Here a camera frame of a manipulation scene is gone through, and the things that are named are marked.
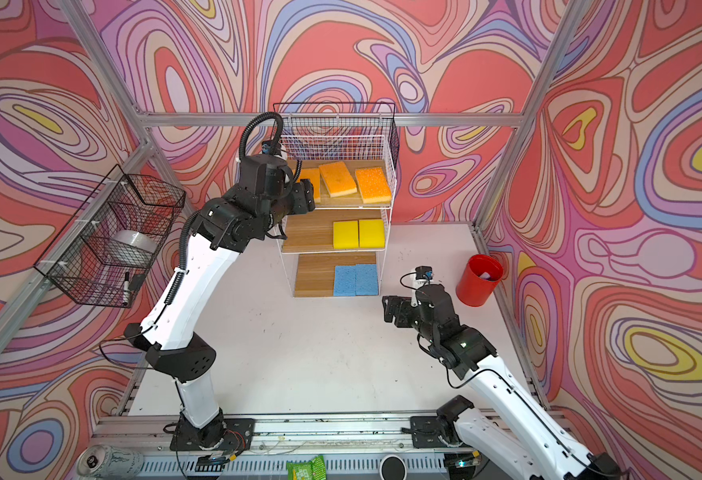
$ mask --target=sponge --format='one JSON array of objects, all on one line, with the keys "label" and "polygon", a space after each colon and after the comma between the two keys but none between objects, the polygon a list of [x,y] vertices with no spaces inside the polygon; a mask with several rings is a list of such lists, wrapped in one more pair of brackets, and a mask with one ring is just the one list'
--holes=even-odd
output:
[{"label": "sponge", "polygon": [[383,168],[360,168],[356,171],[359,193],[365,204],[384,204],[391,201],[391,189],[385,179]]},{"label": "sponge", "polygon": [[378,294],[378,266],[357,265],[356,266],[356,295],[377,295]]},{"label": "sponge", "polygon": [[333,222],[333,247],[337,250],[359,248],[359,222]]},{"label": "sponge", "polygon": [[355,265],[336,265],[335,266],[335,285],[333,286],[333,295],[335,296],[354,296],[356,295],[356,266]]},{"label": "sponge", "polygon": [[330,198],[342,197],[356,193],[356,184],[346,167],[346,162],[333,162],[319,166],[324,184],[327,186]]},{"label": "sponge", "polygon": [[359,220],[359,248],[385,248],[383,220]]},{"label": "sponge", "polygon": [[299,180],[302,180],[303,178],[308,178],[308,180],[311,180],[311,184],[313,185],[313,202],[315,204],[321,204],[322,199],[320,198],[321,195],[319,195],[319,169],[318,168],[303,168],[300,171],[300,178]]}]

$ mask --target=patterned wallpaper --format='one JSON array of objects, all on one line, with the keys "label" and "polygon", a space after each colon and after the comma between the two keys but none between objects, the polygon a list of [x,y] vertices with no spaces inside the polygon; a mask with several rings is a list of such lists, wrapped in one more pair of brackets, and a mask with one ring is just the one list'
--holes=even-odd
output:
[{"label": "patterned wallpaper", "polygon": [[637,478],[702,479],[702,2],[595,2],[483,225],[538,378]]},{"label": "patterned wallpaper", "polygon": [[[102,175],[136,146],[56,5],[0,2],[0,310]],[[177,242],[166,245],[129,311],[77,306],[51,290],[26,321],[0,356],[0,478],[66,475],[131,375],[94,352],[98,341],[151,309],[174,249]],[[107,348],[137,361],[133,349]]]},{"label": "patterned wallpaper", "polygon": [[[155,112],[378,100],[402,112],[519,112],[563,9],[527,0],[88,7],[135,101]],[[154,133],[195,205],[225,191],[240,129]],[[473,220],[508,136],[497,128],[402,129],[394,221]]]}]

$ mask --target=red bucket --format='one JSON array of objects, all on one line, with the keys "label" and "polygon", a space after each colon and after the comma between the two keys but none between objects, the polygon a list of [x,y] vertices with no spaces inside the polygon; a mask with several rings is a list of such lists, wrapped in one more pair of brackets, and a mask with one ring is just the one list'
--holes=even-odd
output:
[{"label": "red bucket", "polygon": [[[487,280],[481,274],[489,274]],[[503,276],[503,266],[487,255],[473,255],[463,270],[463,276],[455,293],[468,306],[482,306]]]}]

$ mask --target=robotic arm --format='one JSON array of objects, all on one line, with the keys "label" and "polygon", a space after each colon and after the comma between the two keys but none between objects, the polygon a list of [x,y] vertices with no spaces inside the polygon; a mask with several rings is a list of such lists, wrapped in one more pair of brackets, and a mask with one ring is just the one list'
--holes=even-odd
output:
[{"label": "robotic arm", "polygon": [[[250,133],[265,120],[276,120],[264,154],[247,156]],[[172,282],[140,323],[130,323],[125,338],[146,352],[146,360],[175,379],[183,409],[178,429],[189,448],[214,449],[226,431],[223,412],[215,401],[210,367],[215,350],[193,332],[215,286],[252,239],[263,240],[285,215],[307,214],[315,207],[313,186],[300,180],[278,157],[283,122],[267,112],[244,129],[239,144],[239,181],[223,197],[209,200],[189,216],[180,237],[180,261]]]},{"label": "robotic arm", "polygon": [[421,350],[438,359],[461,383],[484,397],[514,432],[495,426],[463,396],[437,411],[440,437],[448,445],[464,442],[484,453],[515,480],[531,478],[600,479],[620,477],[620,468],[606,453],[593,455],[569,435],[517,382],[490,341],[461,325],[452,299],[442,285],[432,284],[430,266],[411,274],[413,296],[385,296],[384,321],[414,328]]}]

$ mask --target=wooden shelf board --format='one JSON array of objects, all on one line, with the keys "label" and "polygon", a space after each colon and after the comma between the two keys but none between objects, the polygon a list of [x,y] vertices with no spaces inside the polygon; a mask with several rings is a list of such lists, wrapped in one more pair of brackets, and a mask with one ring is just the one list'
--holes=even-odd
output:
[{"label": "wooden shelf board", "polygon": [[282,245],[283,254],[305,254],[308,252],[353,252],[357,250],[375,251],[378,249],[336,250],[333,247],[333,222],[344,220],[379,219],[380,210],[314,210],[305,215],[287,218],[287,240]]},{"label": "wooden shelf board", "polygon": [[375,253],[301,254],[295,278],[296,297],[333,296],[337,265],[375,264]]},{"label": "wooden shelf board", "polygon": [[[385,163],[383,160],[345,160],[346,167],[349,168],[351,172],[351,177],[356,181],[356,175],[354,171],[359,168],[372,168],[381,167],[385,172]],[[290,168],[295,171],[295,162],[292,160],[287,161]],[[320,165],[331,163],[331,160],[304,160],[303,166],[301,168],[319,168]],[[362,196],[359,194],[358,189],[355,194],[346,195],[344,197],[330,198],[327,187],[324,185],[324,181],[320,182],[319,186],[319,199],[321,200],[317,203],[317,210],[325,210],[332,208],[391,208],[391,202],[385,202],[383,204],[365,204],[362,201]],[[389,185],[391,192],[393,194],[393,186]]]}]

